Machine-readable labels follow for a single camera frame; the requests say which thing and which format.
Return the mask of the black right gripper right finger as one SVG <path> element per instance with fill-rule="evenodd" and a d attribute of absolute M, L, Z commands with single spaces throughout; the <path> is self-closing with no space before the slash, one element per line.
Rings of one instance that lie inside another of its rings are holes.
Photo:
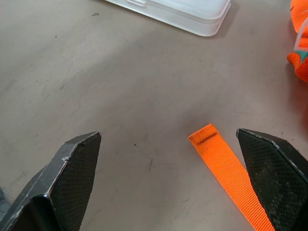
<path fill-rule="evenodd" d="M 275 231 L 308 231 L 308 160 L 287 140 L 236 132 L 259 202 Z"/>

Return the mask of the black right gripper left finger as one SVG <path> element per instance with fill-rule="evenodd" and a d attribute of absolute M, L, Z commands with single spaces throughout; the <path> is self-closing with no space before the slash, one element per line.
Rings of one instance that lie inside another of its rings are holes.
<path fill-rule="evenodd" d="M 0 221 L 0 231 L 79 231 L 100 144 L 98 131 L 63 143 L 17 196 Z"/>

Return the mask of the white plastic container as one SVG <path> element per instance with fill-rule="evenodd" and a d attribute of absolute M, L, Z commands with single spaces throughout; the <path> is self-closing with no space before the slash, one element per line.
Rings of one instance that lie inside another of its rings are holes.
<path fill-rule="evenodd" d="M 231 0 L 105 0 L 198 36 L 215 35 Z"/>

